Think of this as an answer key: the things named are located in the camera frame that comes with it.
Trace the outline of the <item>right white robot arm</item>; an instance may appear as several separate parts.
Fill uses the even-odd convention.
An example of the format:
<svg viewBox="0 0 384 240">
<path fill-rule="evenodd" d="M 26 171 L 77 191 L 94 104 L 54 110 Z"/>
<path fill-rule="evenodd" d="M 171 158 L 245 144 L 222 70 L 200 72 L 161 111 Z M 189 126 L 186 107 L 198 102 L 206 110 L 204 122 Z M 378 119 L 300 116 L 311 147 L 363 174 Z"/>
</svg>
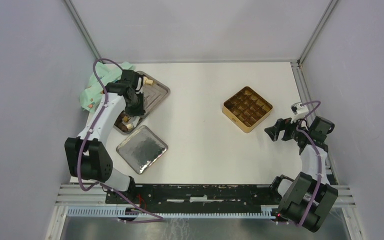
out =
<svg viewBox="0 0 384 240">
<path fill-rule="evenodd" d="M 334 130 L 334 123 L 317 116 L 310 126 L 304 119 L 279 118 L 265 133 L 275 142 L 283 133 L 282 141 L 294 140 L 299 148 L 302 168 L 295 179 L 285 175 L 275 178 L 269 189 L 269 199 L 279 204 L 277 214 L 313 233 L 317 232 L 333 204 L 338 190 L 326 176 L 328 146 L 325 140 Z"/>
</svg>

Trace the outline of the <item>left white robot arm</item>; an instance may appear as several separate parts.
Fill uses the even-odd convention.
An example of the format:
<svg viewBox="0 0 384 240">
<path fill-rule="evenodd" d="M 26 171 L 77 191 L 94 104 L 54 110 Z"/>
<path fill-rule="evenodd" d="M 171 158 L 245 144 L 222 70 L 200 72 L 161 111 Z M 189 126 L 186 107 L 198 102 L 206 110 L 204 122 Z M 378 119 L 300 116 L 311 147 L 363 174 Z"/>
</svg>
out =
<svg viewBox="0 0 384 240">
<path fill-rule="evenodd" d="M 147 77 L 134 70 L 122 71 L 118 81 L 104 86 L 104 96 L 91 122 L 77 137 L 67 138 L 64 145 L 71 176 L 118 190 L 117 196 L 125 204 L 137 197 L 136 189 L 131 187 L 134 179 L 114 169 L 106 143 L 122 112 L 130 117 L 145 114 L 143 86 L 146 80 Z"/>
</svg>

